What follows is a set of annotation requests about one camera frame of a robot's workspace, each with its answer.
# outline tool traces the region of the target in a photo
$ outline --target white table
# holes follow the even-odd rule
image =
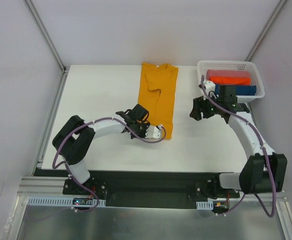
[[[66,121],[109,117],[137,104],[140,65],[72,65],[61,96],[42,164],[52,169],[52,140]],[[159,172],[240,172],[246,155],[236,134],[218,115],[195,121],[189,117],[200,96],[195,66],[179,66],[172,139],[147,144],[129,133],[93,140],[85,162],[89,170]]]

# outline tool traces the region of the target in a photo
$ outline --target plastic basket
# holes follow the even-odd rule
[[[214,61],[214,60],[202,60],[197,63],[197,75],[198,81],[201,81],[202,75],[206,79],[207,70],[236,70],[236,71],[248,71],[250,73],[251,86],[256,86],[255,96],[240,96],[238,95],[239,103],[249,103],[254,99],[261,99],[265,96],[264,84],[260,73],[254,63],[250,61]]]

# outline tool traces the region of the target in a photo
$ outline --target white wall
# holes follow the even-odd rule
[[[288,2],[253,62],[265,97],[252,102],[256,123],[275,151],[288,160],[284,189],[292,208],[292,0]]]
[[[22,0],[0,1],[0,235],[61,76]]]
[[[244,60],[279,0],[33,0],[63,62]]]

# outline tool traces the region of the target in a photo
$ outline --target wire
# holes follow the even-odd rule
[[[208,95],[210,96],[210,95],[211,95],[211,93],[213,93],[213,94],[215,95],[215,98],[217,98],[217,94],[216,94],[216,92],[215,92],[215,91],[213,91],[213,90],[210,90],[210,91],[209,91],[209,93],[208,93]]]
[[[92,189],[91,189],[94,193],[96,192],[96,188],[95,186],[92,186]],[[86,198],[86,201],[87,200],[91,200],[93,198],[93,194],[89,195],[87,198]]]
[[[201,193],[202,195],[204,195],[206,198],[210,198],[210,199],[214,199],[214,200],[218,199],[217,196],[210,196],[210,195],[208,195],[207,193],[205,193],[205,192],[203,191],[203,189],[200,190],[200,193]]]
[[[148,140],[145,140],[145,139],[143,139],[143,138],[141,138],[141,137],[139,137],[130,127],[128,127],[123,121],[121,121],[121,120],[119,120],[119,119],[117,119],[117,118],[112,118],[112,117],[103,117],[103,118],[100,118],[100,119],[97,119],[97,120],[95,120],[95,121],[90,121],[90,122],[88,122],[88,123],[85,123],[85,124],[83,124],[83,125],[81,125],[81,126],[79,126],[79,127],[77,127],[77,128],[75,128],[74,130],[72,130],[63,140],[62,140],[62,142],[60,143],[60,145],[59,145],[59,147],[58,147],[58,149],[57,149],[57,151],[56,151],[56,154],[55,154],[55,157],[54,157],[54,159],[53,159],[53,161],[52,161],[52,169],[57,169],[60,165],[62,165],[62,164],[65,164],[65,167],[66,167],[66,170],[67,170],[67,172],[70,174],[70,177],[71,177],[71,179],[79,186],[79,187],[81,187],[82,189],[84,189],[84,190],[86,190],[87,192],[89,192],[89,193],[91,193],[91,195],[93,195],[95,198],[96,198],[96,200],[97,200],[97,202],[96,202],[96,205],[94,205],[94,206],[92,206],[92,207],[90,207],[89,209],[87,209],[87,210],[79,210],[78,209],[78,212],[82,212],[82,213],[84,213],[84,212],[89,212],[89,211],[91,211],[91,210],[93,210],[93,209],[95,209],[97,206],[98,206],[98,204],[99,204],[99,202],[100,202],[100,200],[99,200],[99,198],[97,197],[97,195],[96,195],[96,193],[94,193],[92,190],[90,190],[90,189],[88,189],[87,187],[85,187],[84,185],[82,185],[73,175],[72,175],[72,171],[70,170],[70,167],[69,167],[69,165],[68,165],[68,163],[66,162],[66,161],[61,161],[60,163],[58,163],[57,165],[56,165],[56,161],[57,161],[57,158],[58,158],[58,156],[59,156],[59,154],[61,153],[61,150],[63,149],[63,146],[65,145],[65,143],[66,143],[66,141],[74,134],[74,133],[76,133],[78,130],[80,130],[80,129],[83,129],[83,128],[85,128],[85,127],[87,127],[87,126],[89,126],[89,125],[92,125],[92,124],[94,124],[94,123],[99,123],[99,122],[102,122],[102,121],[105,121],[105,120],[113,120],[113,121],[117,121],[117,122],[119,122],[120,124],[122,124],[123,126],[125,126],[125,128],[126,129],[128,129],[129,131],[130,131],[130,133],[131,134],[133,134],[136,138],[138,138],[139,140],[141,140],[141,141],[143,141],[143,142],[145,142],[145,143],[148,143],[148,144],[156,144],[156,143],[159,143],[159,142],[161,142],[162,140],[164,140],[165,139],[165,137],[166,137],[166,129],[163,127],[163,126],[161,126],[161,128],[162,128],[162,130],[163,130],[163,132],[164,132],[164,135],[163,135],[163,137],[161,138],[161,139],[159,139],[159,140],[156,140],[156,141],[148,141]]]
[[[229,200],[230,200],[230,197],[231,197],[231,195],[230,195],[230,193],[228,192],[228,193],[227,193],[227,199],[226,199],[226,201],[220,202],[220,204],[227,204],[227,206],[229,206]]]
[[[144,119],[144,121],[147,121],[148,117],[150,116],[150,112],[148,111],[146,114],[146,118]]]
[[[223,215],[223,216],[226,216],[226,214],[228,214],[229,212],[232,212],[234,209],[236,209],[240,204],[241,202],[244,200],[244,198],[246,197],[246,194],[244,193],[241,197],[241,199],[239,200],[239,202],[233,206],[231,209],[229,209],[227,212],[224,212],[224,213],[219,213],[218,215]]]
[[[250,123],[247,119],[245,119],[244,117],[242,116],[239,116],[237,115],[236,113],[233,113],[231,111],[228,111],[227,109],[223,108],[222,106],[219,106],[216,102],[214,102],[211,97],[209,96],[209,94],[207,94],[206,92],[206,88],[205,88],[205,84],[204,84],[204,75],[201,76],[201,86],[202,86],[202,90],[203,90],[203,93],[205,95],[205,97],[211,102],[211,104],[213,104],[216,108],[222,110],[223,112],[229,114],[229,115],[232,115],[240,120],[242,120],[243,122],[245,122],[247,125],[249,125],[251,127],[251,129],[254,131],[254,133],[256,134],[257,138],[258,138],[258,141],[259,141],[259,144],[260,144],[260,147],[262,149],[262,152],[264,154],[264,157],[265,157],[265,161],[266,161],[266,167],[267,167],[267,171],[268,171],[268,175],[269,175],[269,179],[270,179],[270,183],[271,183],[271,192],[272,192],[272,206],[271,206],[271,213],[269,213],[263,203],[263,201],[261,200],[261,198],[255,194],[255,196],[257,197],[260,205],[262,206],[262,208],[264,209],[266,215],[270,218],[274,217],[275,215],[275,211],[276,211],[276,185],[275,185],[275,181],[274,181],[274,177],[273,177],[273,173],[272,173],[272,169],[271,169],[271,163],[270,163],[270,159],[268,157],[268,154],[267,154],[267,151],[266,151],[266,148],[264,146],[264,141],[263,141],[263,138],[261,136],[261,134],[259,133],[259,131],[257,130],[257,128],[252,124]]]

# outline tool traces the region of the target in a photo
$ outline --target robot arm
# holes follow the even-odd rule
[[[53,146],[58,149],[67,136],[80,126],[80,130],[75,132],[64,142],[60,155],[67,162],[71,174],[80,184],[86,185],[90,179],[90,173],[87,170],[84,157],[91,145],[92,140],[109,135],[128,132],[126,126],[131,130],[131,138],[154,138],[161,139],[162,134],[160,127],[150,126],[147,121],[149,112],[141,105],[137,104],[132,110],[125,112],[116,112],[112,117],[105,117],[96,120],[92,126],[84,126],[84,120],[79,116],[72,116],[62,127],[59,133],[52,141]]]
[[[204,86],[204,89],[201,89],[201,91],[206,91],[208,94],[215,90],[215,84],[211,81],[206,81]],[[240,173],[221,173],[219,175],[219,185],[224,189],[243,191],[245,194],[271,193],[272,185],[268,170],[265,167],[265,155],[261,148],[260,140],[250,125],[255,127],[260,137],[261,135],[253,122],[246,104],[237,102],[235,86],[221,85],[219,88],[219,96],[212,96],[211,100],[233,114],[229,114],[216,107],[206,98],[206,94],[204,94],[204,96],[194,98],[193,109],[189,116],[199,121],[202,118],[208,119],[215,114],[221,115],[225,122],[229,124],[236,133],[247,157],[247,163]],[[283,154],[276,154],[275,151],[266,144],[263,137],[261,137],[261,139],[269,158],[276,191],[280,192],[283,187],[287,159]]]

